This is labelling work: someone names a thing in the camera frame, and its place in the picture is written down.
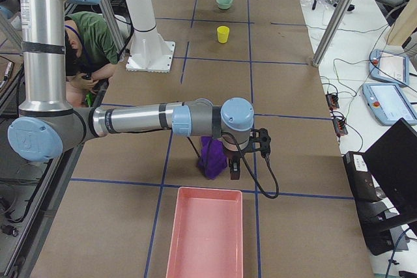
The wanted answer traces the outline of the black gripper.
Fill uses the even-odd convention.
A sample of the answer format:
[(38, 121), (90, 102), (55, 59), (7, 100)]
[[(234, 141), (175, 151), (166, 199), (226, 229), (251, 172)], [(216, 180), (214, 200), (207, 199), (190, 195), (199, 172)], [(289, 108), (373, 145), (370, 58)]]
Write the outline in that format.
[(231, 179), (239, 180), (241, 153), (238, 150), (229, 150), (227, 147), (223, 148), (223, 153), (229, 159), (229, 171)]

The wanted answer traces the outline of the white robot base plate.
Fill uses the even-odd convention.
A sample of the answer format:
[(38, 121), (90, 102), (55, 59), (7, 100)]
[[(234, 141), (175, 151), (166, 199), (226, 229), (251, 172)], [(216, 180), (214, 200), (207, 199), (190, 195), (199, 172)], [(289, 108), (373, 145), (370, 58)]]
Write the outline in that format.
[(126, 63), (126, 70), (131, 72), (159, 72), (168, 73), (171, 69), (175, 42), (158, 40), (156, 44), (151, 44), (143, 39), (135, 46), (138, 48), (136, 53), (131, 49), (131, 55)]

